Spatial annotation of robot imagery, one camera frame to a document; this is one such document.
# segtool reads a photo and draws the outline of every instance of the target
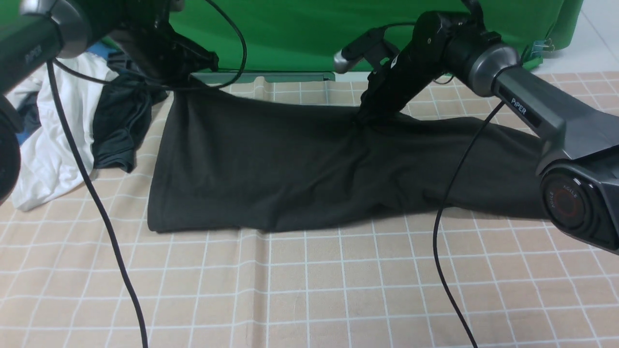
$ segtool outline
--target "wire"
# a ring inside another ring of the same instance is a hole
[[[495,117],[496,113],[499,112],[499,110],[503,107],[503,105],[505,105],[505,103],[500,102],[499,105],[497,105],[496,108],[492,110],[492,112],[488,115],[488,117],[486,117],[486,120],[484,120],[482,126],[479,127],[479,130],[477,130],[477,132],[473,136],[473,139],[471,140],[466,151],[464,151],[464,155],[462,155],[462,158],[460,159],[460,163],[458,163],[458,166],[456,167],[456,171],[454,172],[454,175],[451,177],[451,181],[449,182],[449,185],[447,186],[447,190],[445,191],[445,195],[443,196],[443,201],[441,202],[438,212],[436,213],[436,220],[434,222],[434,231],[432,234],[432,249],[434,252],[434,261],[436,263],[436,270],[438,271],[438,276],[441,278],[441,283],[443,285],[443,288],[445,289],[445,292],[447,293],[447,297],[449,297],[449,301],[451,302],[451,305],[454,307],[456,314],[458,314],[458,318],[460,318],[460,321],[462,322],[462,325],[464,329],[466,330],[466,333],[469,336],[470,342],[474,348],[477,348],[477,343],[475,342],[475,338],[473,337],[473,334],[470,331],[469,325],[466,323],[466,319],[464,319],[462,312],[460,311],[460,308],[458,308],[458,305],[456,301],[454,300],[453,295],[451,295],[451,291],[449,290],[449,287],[447,286],[447,282],[445,281],[445,276],[443,275],[443,269],[441,268],[441,263],[439,262],[439,259],[438,259],[438,227],[439,227],[439,224],[441,223],[441,216],[443,215],[443,210],[445,210],[445,205],[447,204],[447,198],[449,197],[449,192],[451,191],[451,187],[454,185],[454,182],[456,181],[458,172],[460,172],[460,169],[462,168],[462,165],[464,164],[464,160],[469,155],[469,152],[471,148],[473,148],[473,145],[475,145],[475,143],[477,142],[479,135],[486,128],[486,126],[488,126],[488,123],[490,123],[490,121]]]
[[[241,59],[241,66],[238,68],[238,71],[236,72],[236,75],[232,78],[232,80],[230,80],[230,81],[228,81],[228,82],[226,82],[224,84],[221,84],[221,85],[215,86],[215,87],[211,87],[211,88],[222,89],[222,88],[228,87],[229,85],[232,85],[236,81],[238,81],[238,79],[241,78],[241,75],[245,71],[245,64],[247,64],[247,43],[245,42],[245,37],[241,33],[241,30],[236,26],[234,21],[226,14],[226,12],[224,12],[221,9],[221,7],[219,7],[216,3],[214,3],[213,0],[206,0],[206,2],[208,2],[217,12],[219,12],[219,14],[222,15],[222,17],[228,22],[228,24],[230,24],[232,29],[236,32],[236,35],[238,36],[239,40],[241,40],[241,46],[243,47],[243,58]]]
[[[446,84],[449,84],[453,80],[454,80],[454,76],[452,75],[447,82],[438,82],[437,80],[434,80],[434,83],[437,85],[446,85]]]
[[[415,24],[417,24],[417,22],[414,22],[414,21],[413,22],[391,23],[391,24],[383,25],[382,27],[379,27],[379,29],[389,29],[393,27],[414,27]]]
[[[84,183],[88,188],[88,192],[92,196],[93,201],[97,205],[97,209],[101,214],[101,218],[103,219],[103,223],[105,224],[105,228],[110,235],[112,249],[114,250],[114,256],[116,256],[116,262],[118,263],[118,268],[120,269],[120,274],[123,277],[123,282],[127,291],[129,292],[129,296],[131,297],[131,301],[133,302],[133,306],[136,309],[137,322],[140,326],[140,334],[142,336],[142,348],[148,348],[149,340],[146,333],[146,325],[144,323],[144,314],[142,313],[142,308],[140,307],[140,302],[137,299],[136,291],[133,289],[133,285],[131,285],[131,280],[129,279],[129,274],[127,274],[127,269],[124,265],[123,256],[120,252],[120,247],[118,246],[118,240],[116,239],[116,234],[114,233],[114,228],[112,227],[112,223],[110,221],[110,217],[108,213],[105,211],[105,207],[103,203],[101,203],[101,199],[95,190],[95,187],[90,181],[90,177],[86,168],[84,167],[84,162],[82,161],[82,157],[77,150],[77,145],[73,135],[71,134],[71,129],[69,128],[69,123],[67,122],[67,117],[64,114],[64,108],[62,101],[60,101],[60,92],[58,91],[58,82],[56,81],[56,74],[54,73],[54,63],[53,61],[47,62],[47,72],[50,77],[50,86],[51,86],[51,94],[54,98],[54,104],[56,105],[56,111],[58,112],[58,117],[60,118],[60,123],[63,127],[64,135],[67,137],[67,142],[69,143],[69,147],[71,148],[71,152],[73,153],[73,157],[77,162],[77,168],[79,169],[80,174],[82,175],[82,179],[84,179]]]
[[[178,92],[180,92],[180,91],[191,91],[191,90],[204,90],[204,89],[222,89],[224,87],[228,87],[229,85],[232,85],[232,84],[236,83],[241,78],[241,75],[243,75],[243,73],[245,72],[245,66],[247,65],[247,43],[245,42],[245,37],[243,36],[243,33],[241,33],[241,30],[236,26],[236,24],[230,18],[230,16],[228,16],[226,14],[226,12],[224,12],[222,10],[221,7],[219,7],[216,3],[214,3],[213,0],[205,0],[205,1],[208,2],[217,12],[219,12],[219,14],[222,15],[222,17],[228,22],[228,24],[230,24],[232,29],[236,32],[236,35],[238,36],[239,40],[241,41],[241,46],[243,47],[243,57],[241,59],[241,66],[237,70],[235,76],[230,81],[228,81],[228,82],[226,82],[224,84],[220,84],[220,85],[216,85],[216,86],[204,85],[204,86],[200,86],[200,87],[177,87],[177,88],[166,87],[166,86],[162,86],[162,85],[142,85],[142,86],[134,86],[133,85],[133,86],[130,86],[130,85],[117,84],[117,83],[114,83],[113,81],[100,80],[100,79],[96,79],[96,78],[91,77],[91,76],[84,75],[84,74],[82,74],[80,72],[77,72],[77,71],[67,67],[63,63],[60,63],[57,59],[54,59],[53,62],[54,62],[54,64],[57,67],[59,67],[64,72],[66,72],[66,73],[68,73],[70,75],[73,75],[73,76],[78,77],[80,79],[84,79],[84,80],[89,81],[89,82],[93,82],[93,83],[96,83],[96,84],[101,84],[101,85],[115,85],[115,86],[118,86],[118,87],[127,87],[127,88],[132,88],[132,89],[142,88],[142,89],[148,89],[148,90],[166,90],[166,91],[170,91],[170,92],[175,92],[175,91],[178,91]]]

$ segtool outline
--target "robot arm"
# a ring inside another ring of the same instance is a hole
[[[0,32],[3,94],[49,59],[73,58],[110,37],[154,84],[186,81],[218,68],[215,53],[177,34],[170,10],[183,0],[22,0],[16,22]]]
[[[619,254],[619,118],[526,71],[517,51],[485,30],[481,11],[469,10],[422,14],[401,52],[384,50],[392,45],[374,32],[337,53],[337,72],[362,58],[374,67],[357,122],[394,115],[444,73],[481,97],[500,98],[543,142],[537,174],[552,222],[578,240]],[[389,60],[381,65],[384,58]]]

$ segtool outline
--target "white cloth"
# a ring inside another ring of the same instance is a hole
[[[96,79],[110,81],[118,76],[107,67],[103,58],[92,53],[59,60],[67,67]],[[94,163],[92,121],[103,86],[74,77],[56,66],[54,72],[71,133],[84,166],[91,173]],[[39,68],[14,88],[7,99],[17,107],[28,93],[36,91],[41,128],[22,144],[22,167],[11,194],[13,206],[21,211],[52,201],[83,182],[56,112],[47,67]]]

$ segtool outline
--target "pile of clothes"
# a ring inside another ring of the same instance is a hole
[[[54,71],[86,169],[118,167],[130,173],[150,127],[152,106],[168,95],[143,88],[142,77],[112,71],[106,61],[109,51],[99,44],[77,58],[59,60],[74,71],[119,85],[88,82],[58,67]],[[21,170],[11,201],[16,209],[28,211],[70,192],[83,180],[56,112],[46,66],[6,97],[24,121],[24,132],[17,134]]]

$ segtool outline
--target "piper logo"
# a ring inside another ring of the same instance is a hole
[[[32,64],[35,61],[35,59],[37,59],[42,53],[43,53],[43,49],[41,48],[41,45],[34,47],[32,51],[26,54],[26,57],[25,57],[26,65]]]
[[[516,98],[511,99],[511,104],[514,105],[514,108],[517,108],[521,114],[525,115],[527,113],[527,108],[525,108],[522,104],[516,101]]]

